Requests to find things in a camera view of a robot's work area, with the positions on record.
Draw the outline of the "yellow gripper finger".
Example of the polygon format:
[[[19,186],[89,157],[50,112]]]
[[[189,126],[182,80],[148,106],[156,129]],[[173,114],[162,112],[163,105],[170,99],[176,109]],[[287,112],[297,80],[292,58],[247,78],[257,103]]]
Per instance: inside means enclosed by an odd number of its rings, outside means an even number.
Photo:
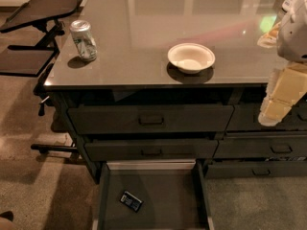
[[[280,22],[276,23],[267,33],[263,34],[257,41],[257,45],[263,48],[273,48],[277,44]]]
[[[276,126],[306,93],[306,63],[289,62],[282,70],[274,69],[269,77],[258,122],[265,127]]]

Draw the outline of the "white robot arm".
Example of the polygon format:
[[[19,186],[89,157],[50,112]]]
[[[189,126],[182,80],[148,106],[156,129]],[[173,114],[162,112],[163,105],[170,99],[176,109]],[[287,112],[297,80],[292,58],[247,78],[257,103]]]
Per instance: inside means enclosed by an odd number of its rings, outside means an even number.
[[[288,60],[269,77],[266,97],[258,122],[274,127],[307,93],[307,0],[296,0],[281,20],[277,35],[277,54]]]

